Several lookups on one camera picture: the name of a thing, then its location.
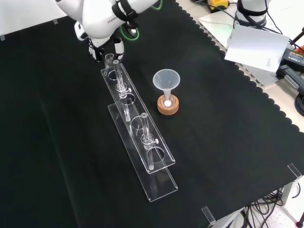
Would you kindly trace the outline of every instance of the floor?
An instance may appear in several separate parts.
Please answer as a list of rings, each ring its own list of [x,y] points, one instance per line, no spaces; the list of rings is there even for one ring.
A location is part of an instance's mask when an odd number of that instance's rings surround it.
[[[187,11],[192,17],[193,19],[198,22],[198,19],[200,17],[206,16],[207,14],[209,14],[209,10],[207,7],[201,6],[201,5],[197,5],[192,3],[190,0],[177,0],[177,2],[180,4],[180,6],[183,8],[183,10]],[[270,86],[269,89],[263,89],[264,92],[267,92],[267,90],[269,90],[269,96],[272,96],[273,90],[279,90],[279,94],[280,97],[278,99],[278,101],[275,102],[281,107],[281,110],[283,110],[284,112],[287,113],[287,116],[292,119],[293,123],[299,123],[298,126],[300,127],[300,130],[303,132],[303,126],[302,124],[304,124],[304,121],[301,117],[301,119],[297,120],[296,118],[298,118],[297,114],[294,114],[294,110],[291,110],[290,113],[288,113],[287,108],[286,110],[284,110],[285,108],[285,104],[282,104],[282,96],[284,96],[285,94],[282,93],[282,90],[280,90],[280,87],[274,85],[274,86]],[[304,188],[304,179],[300,179],[299,181],[300,185],[303,186]],[[294,190],[294,195],[297,194],[298,189]],[[264,208],[261,208],[262,211],[266,211],[266,206],[264,206]],[[276,206],[273,214],[269,217],[269,219],[267,220],[267,224],[269,226],[269,228],[293,228],[296,227],[295,223],[300,219],[300,217],[302,216],[304,212],[304,193],[301,193],[297,198],[290,200],[286,206],[283,207],[278,207]],[[256,224],[256,228],[259,228],[263,222],[263,218],[262,216],[256,212],[255,210],[253,210],[254,213],[254,218],[255,218],[255,224]],[[243,217],[241,214],[239,214],[235,220],[233,221],[232,225],[230,228],[240,228],[243,226]],[[253,226],[253,222],[252,222],[252,218],[250,216],[250,221],[251,224]]]
[[[301,186],[304,186],[304,179],[301,178],[299,181]],[[266,211],[266,206],[261,208],[262,211]],[[296,227],[295,223],[300,219],[304,212],[304,194],[301,192],[297,198],[290,200],[286,206],[275,207],[273,214],[267,220],[269,228],[293,228]],[[253,210],[256,228],[259,228],[263,222],[262,216]],[[253,226],[251,216],[249,216],[251,225]],[[241,228],[244,219],[241,214],[239,214],[233,221],[230,228]]]

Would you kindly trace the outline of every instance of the green cable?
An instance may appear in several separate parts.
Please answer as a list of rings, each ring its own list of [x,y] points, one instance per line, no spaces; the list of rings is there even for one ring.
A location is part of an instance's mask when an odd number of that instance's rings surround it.
[[[160,10],[162,8],[162,1],[163,0],[161,0],[161,3],[160,3],[159,7],[151,6],[151,8],[154,9],[154,10]]]
[[[162,8],[162,2],[163,2],[163,0],[161,0],[159,7],[151,6],[151,8],[154,9],[154,10],[160,10],[160,9]],[[119,30],[120,30],[122,36],[123,36],[126,40],[128,40],[128,41],[135,41],[135,40],[137,40],[138,37],[139,37],[139,31],[138,31],[137,28],[136,28],[137,36],[136,36],[135,38],[129,38],[129,37],[127,37],[127,36],[124,34],[124,31],[123,31],[123,27],[122,27],[122,26],[119,27]]]
[[[121,32],[122,36],[123,36],[125,39],[127,39],[128,41],[135,41],[135,40],[137,40],[137,39],[138,39],[138,37],[139,37],[139,31],[138,31],[138,29],[137,29],[137,28],[136,28],[136,33],[137,33],[137,36],[136,36],[135,38],[133,38],[133,39],[128,38],[128,37],[127,37],[127,36],[124,34],[124,31],[123,31],[122,26],[120,26],[120,27],[119,27],[119,31]]]

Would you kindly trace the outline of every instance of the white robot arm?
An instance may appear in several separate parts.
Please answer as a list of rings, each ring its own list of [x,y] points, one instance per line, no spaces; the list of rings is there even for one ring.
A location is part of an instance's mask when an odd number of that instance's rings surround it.
[[[271,0],[238,0],[236,19],[238,24],[252,26],[254,21],[261,27],[266,24],[266,12]]]
[[[135,28],[133,18],[158,0],[56,0],[57,5],[72,19],[77,20],[75,32],[79,40],[89,38],[89,52],[98,61],[102,49],[114,41],[116,57],[121,59],[124,44],[113,35],[116,29],[128,22]]]

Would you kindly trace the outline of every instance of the white paper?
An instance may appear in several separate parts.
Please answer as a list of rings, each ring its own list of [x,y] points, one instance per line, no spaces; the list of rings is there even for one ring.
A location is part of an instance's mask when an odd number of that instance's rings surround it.
[[[225,59],[275,73],[289,37],[235,26]]]

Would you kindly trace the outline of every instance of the funnel stem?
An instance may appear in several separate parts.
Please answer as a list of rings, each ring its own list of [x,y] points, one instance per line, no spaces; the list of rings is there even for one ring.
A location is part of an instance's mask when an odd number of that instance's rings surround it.
[[[170,90],[164,90],[163,92],[165,94],[166,99],[169,99],[170,96],[171,96],[171,91]]]

